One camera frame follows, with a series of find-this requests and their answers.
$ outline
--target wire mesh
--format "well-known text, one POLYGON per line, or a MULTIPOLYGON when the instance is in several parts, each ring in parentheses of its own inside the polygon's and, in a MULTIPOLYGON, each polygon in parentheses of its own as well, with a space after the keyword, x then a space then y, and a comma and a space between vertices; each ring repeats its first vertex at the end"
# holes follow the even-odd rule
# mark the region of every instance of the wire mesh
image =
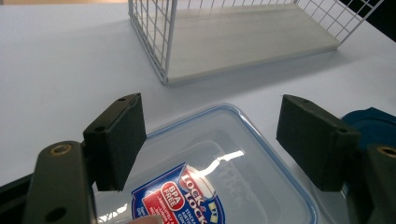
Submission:
POLYGON ((134 27, 160 79, 167 76, 177 10, 296 4, 343 43, 384 0, 129 0, 134 27))

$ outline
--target black bracket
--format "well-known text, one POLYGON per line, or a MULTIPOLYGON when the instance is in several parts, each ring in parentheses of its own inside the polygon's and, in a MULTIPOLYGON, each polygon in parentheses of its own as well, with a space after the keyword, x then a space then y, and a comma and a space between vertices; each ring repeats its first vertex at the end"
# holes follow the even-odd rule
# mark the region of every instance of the black bracket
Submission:
POLYGON ((359 148, 360 137, 318 105, 283 96, 276 139, 315 186, 340 191, 348 185, 352 224, 396 223, 396 147, 372 143, 359 148))
POLYGON ((122 190, 147 138, 140 93, 114 102, 83 135, 46 147, 32 175, 0 188, 0 223, 97 223, 93 182, 122 190))

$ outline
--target basket base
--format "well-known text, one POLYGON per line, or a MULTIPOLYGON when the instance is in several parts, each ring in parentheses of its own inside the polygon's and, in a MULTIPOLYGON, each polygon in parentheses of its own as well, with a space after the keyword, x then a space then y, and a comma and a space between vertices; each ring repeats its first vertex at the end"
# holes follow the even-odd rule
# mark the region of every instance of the basket base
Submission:
POLYGON ((168 82, 336 49, 294 4, 177 11, 168 82))

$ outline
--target white wire basket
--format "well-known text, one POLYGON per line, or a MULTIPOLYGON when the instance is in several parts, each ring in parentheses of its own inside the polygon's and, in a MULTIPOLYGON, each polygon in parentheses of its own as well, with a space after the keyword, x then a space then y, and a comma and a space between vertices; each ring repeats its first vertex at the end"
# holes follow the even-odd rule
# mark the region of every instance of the white wire basket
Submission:
POLYGON ((129 14, 169 84, 336 49, 383 1, 129 0, 129 14))

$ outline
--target red label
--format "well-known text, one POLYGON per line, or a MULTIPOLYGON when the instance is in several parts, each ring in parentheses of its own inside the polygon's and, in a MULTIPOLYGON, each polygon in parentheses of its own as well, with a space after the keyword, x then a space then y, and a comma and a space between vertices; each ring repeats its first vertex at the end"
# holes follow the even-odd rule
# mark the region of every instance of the red label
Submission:
POLYGON ((173 212, 184 206, 184 198, 175 182, 166 182, 161 187, 161 194, 173 212))
POLYGON ((161 215, 163 217, 164 224, 178 223, 175 214, 166 205, 165 199, 159 189, 152 192, 142 201, 150 215, 161 215))

